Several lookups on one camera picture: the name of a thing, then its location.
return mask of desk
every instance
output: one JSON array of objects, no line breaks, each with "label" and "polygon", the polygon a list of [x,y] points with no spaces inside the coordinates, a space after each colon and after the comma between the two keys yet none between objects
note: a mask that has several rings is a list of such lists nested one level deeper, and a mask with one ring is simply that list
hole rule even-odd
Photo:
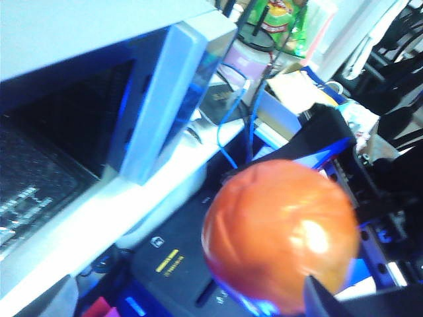
[{"label": "desk", "polygon": [[[220,133],[227,144],[243,128],[229,122]],[[78,208],[64,210],[1,262],[0,312],[10,317],[63,276],[77,275],[150,210],[218,152],[217,127],[202,124],[199,144],[184,135],[172,158],[144,186],[117,177]]]}]

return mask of orange ball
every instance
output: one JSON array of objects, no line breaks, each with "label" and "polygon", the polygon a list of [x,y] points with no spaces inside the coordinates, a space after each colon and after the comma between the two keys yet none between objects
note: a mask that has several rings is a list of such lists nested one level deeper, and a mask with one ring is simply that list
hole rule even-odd
[{"label": "orange ball", "polygon": [[289,160],[254,164],[219,191],[202,246],[215,279],[252,310],[304,311],[304,278],[341,288],[359,235],[348,196]]}]

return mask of wire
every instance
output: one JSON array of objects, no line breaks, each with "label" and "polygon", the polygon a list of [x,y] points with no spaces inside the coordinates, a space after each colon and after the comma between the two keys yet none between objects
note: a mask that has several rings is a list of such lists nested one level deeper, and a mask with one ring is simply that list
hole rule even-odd
[{"label": "wire", "polygon": [[247,78],[247,76],[246,75],[244,75],[244,73],[242,72],[242,71],[240,71],[239,69],[237,69],[235,66],[232,66],[231,64],[226,64],[226,63],[222,63],[222,64],[220,64],[220,65],[222,65],[222,66],[225,66],[225,67],[228,67],[228,68],[230,68],[230,69],[232,69],[232,70],[234,70],[235,72],[237,72],[238,73],[238,75],[240,75],[244,80],[247,80],[248,78]]},{"label": "wire", "polygon": [[229,153],[225,150],[225,148],[220,143],[219,134],[220,134],[220,129],[222,128],[222,125],[229,119],[231,114],[235,111],[235,109],[237,108],[237,106],[241,102],[242,98],[244,97],[245,93],[248,91],[248,89],[250,87],[249,79],[247,79],[247,77],[245,75],[243,75],[241,72],[239,74],[242,75],[245,78],[244,86],[242,87],[238,97],[233,102],[232,107],[227,111],[226,115],[224,115],[224,117],[222,118],[222,120],[220,121],[220,123],[217,127],[217,146],[219,147],[220,151],[225,156],[225,158],[229,161],[229,163],[231,163],[231,166],[234,169],[238,168],[238,165],[237,165],[237,163],[235,163],[235,161],[233,160],[231,155],[229,155]]},{"label": "wire", "polygon": [[[309,2],[309,0],[305,0],[303,6],[300,8],[300,10],[299,10],[299,12],[298,12],[293,24],[292,24],[292,27],[288,31],[288,35],[286,36],[284,43],[282,44],[282,46],[280,48],[280,51],[278,52],[276,57],[274,57],[274,59],[267,65],[267,67],[263,71],[263,76],[260,80],[260,84],[259,84],[259,86],[258,86],[258,88],[257,88],[257,90],[254,93],[254,96],[252,98],[253,108],[252,108],[251,119],[250,119],[250,131],[249,131],[250,132],[250,135],[249,135],[249,149],[250,150],[249,150],[249,153],[253,152],[252,147],[253,147],[253,141],[254,141],[254,120],[255,120],[256,113],[258,111],[258,107],[260,106],[262,91],[264,90],[264,87],[267,85],[267,83],[266,83],[267,79],[272,77],[271,72],[272,72],[277,60],[279,59],[279,57],[283,53],[283,50],[286,47],[286,44],[288,43],[288,40],[291,38],[293,30],[299,22],[299,18],[305,13],[308,2]],[[249,157],[247,157],[247,162],[251,162],[251,161],[252,161],[252,154],[249,154]]]},{"label": "wire", "polygon": [[[225,76],[223,76],[223,74],[217,70],[216,72],[220,79],[232,90],[233,89],[231,87],[231,84],[229,83],[229,81],[225,78]],[[245,138],[245,144],[247,145],[247,157],[249,155],[249,147],[248,147],[248,143],[249,143],[249,127],[250,127],[250,123],[249,123],[249,118],[250,118],[250,113],[249,113],[249,109],[247,107],[247,105],[241,101],[239,103],[239,115],[240,117],[242,117],[243,122],[244,122],[244,138]]]},{"label": "wire", "polygon": [[87,277],[87,276],[90,276],[93,271],[94,271],[94,269],[93,268],[90,268],[90,270],[88,271],[88,273],[85,273],[85,274],[80,273],[78,276],[80,276],[80,277]]},{"label": "wire", "polygon": [[254,142],[254,121],[257,117],[258,107],[260,106],[260,101],[263,95],[263,90],[266,87],[266,81],[262,81],[261,86],[257,90],[257,98],[254,101],[254,106],[252,107],[251,118],[250,118],[250,127],[249,127],[249,157],[247,158],[247,162],[251,162],[253,158],[253,149],[252,145]]}]

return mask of black plastic part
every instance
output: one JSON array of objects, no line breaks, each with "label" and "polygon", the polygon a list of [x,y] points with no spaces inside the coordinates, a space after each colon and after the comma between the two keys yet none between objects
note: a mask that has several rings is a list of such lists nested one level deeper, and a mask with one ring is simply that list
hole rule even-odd
[{"label": "black plastic part", "polygon": [[389,289],[338,302],[319,281],[308,276],[304,298],[307,317],[423,316],[423,285]]},{"label": "black plastic part", "polygon": [[246,23],[239,31],[238,39],[245,45],[262,52],[271,52],[274,49],[275,41],[264,29],[260,28],[257,35],[254,36],[253,32],[256,28],[251,23]]},{"label": "black plastic part", "polygon": [[356,139],[346,125],[342,114],[334,108],[323,106],[309,121],[304,123],[303,127],[287,145],[236,170],[232,170],[225,176],[233,176],[253,164],[267,160],[295,160],[306,157],[345,138],[348,139],[348,147],[353,147],[356,144]]},{"label": "black plastic part", "polygon": [[313,276],[305,278],[305,313],[307,317],[353,317]]}]

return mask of blue light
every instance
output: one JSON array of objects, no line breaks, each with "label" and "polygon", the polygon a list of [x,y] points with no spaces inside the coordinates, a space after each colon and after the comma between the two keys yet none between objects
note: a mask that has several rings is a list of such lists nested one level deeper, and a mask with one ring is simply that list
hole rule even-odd
[{"label": "blue light", "polygon": [[275,316],[280,314],[279,309],[267,300],[258,300],[256,305],[265,316]]},{"label": "blue light", "polygon": [[257,308],[253,306],[244,296],[240,296],[240,300],[249,312],[253,313],[254,316],[260,316],[260,313]]},{"label": "blue light", "polygon": [[130,90],[131,90],[131,86],[132,86],[132,74],[130,75],[130,78],[128,79],[128,83],[126,84],[124,95],[122,96],[122,100],[120,101],[118,121],[124,115],[126,104],[128,102],[128,97],[129,97]]},{"label": "blue light", "polygon": [[141,317],[147,315],[147,313],[140,307],[140,305],[131,296],[125,298],[126,302],[137,312]]}]

